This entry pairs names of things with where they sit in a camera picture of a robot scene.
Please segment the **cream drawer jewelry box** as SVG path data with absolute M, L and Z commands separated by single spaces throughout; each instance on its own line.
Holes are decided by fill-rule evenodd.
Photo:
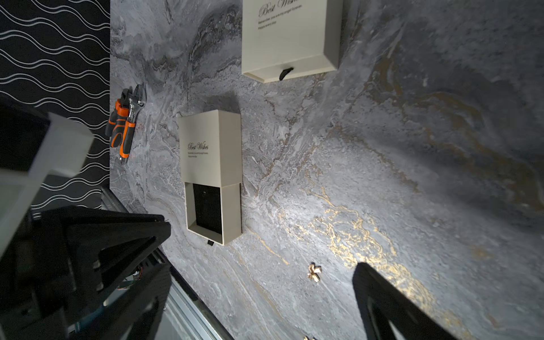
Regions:
M 225 246 L 242 234 L 242 116 L 212 110 L 178 125 L 187 230 Z

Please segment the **orange black pliers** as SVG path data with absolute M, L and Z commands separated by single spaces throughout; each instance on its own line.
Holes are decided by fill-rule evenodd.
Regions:
M 106 126 L 105 134 L 109 139 L 110 147 L 118 147 L 123 139 L 123 133 L 126 121 L 129 116 L 129 98 L 130 89 L 123 89 L 120 98 L 116 100 L 109 121 Z

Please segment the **cream jewelry box right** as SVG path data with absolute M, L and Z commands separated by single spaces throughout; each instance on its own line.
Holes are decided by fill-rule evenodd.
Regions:
M 261 83 L 339 67 L 343 2 L 242 2 L 242 74 Z

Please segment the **orange handled adjustable wrench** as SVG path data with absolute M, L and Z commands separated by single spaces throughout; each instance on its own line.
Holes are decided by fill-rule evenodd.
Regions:
M 147 103 L 147 90 L 145 83 L 138 84 L 136 88 L 127 95 L 127 100 L 129 114 L 123 133 L 123 141 L 120 146 L 121 164 L 126 164 L 128 162 L 128 158 L 130 157 L 130 150 L 133 144 L 137 117 Z

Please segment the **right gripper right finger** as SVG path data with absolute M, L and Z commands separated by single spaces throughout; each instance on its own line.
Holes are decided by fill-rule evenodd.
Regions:
M 420 310 L 368 263 L 358 263 L 352 278 L 367 339 L 450 339 L 451 333 Z

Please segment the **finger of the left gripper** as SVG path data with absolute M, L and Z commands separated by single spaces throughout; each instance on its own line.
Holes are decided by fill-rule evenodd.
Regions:
M 42 313 L 87 316 L 171 235 L 162 215 L 67 206 L 38 221 L 38 301 Z

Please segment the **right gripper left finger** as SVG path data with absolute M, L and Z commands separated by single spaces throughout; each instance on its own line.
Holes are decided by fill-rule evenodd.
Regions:
M 154 339 L 171 287 L 170 265 L 152 267 L 73 339 Z

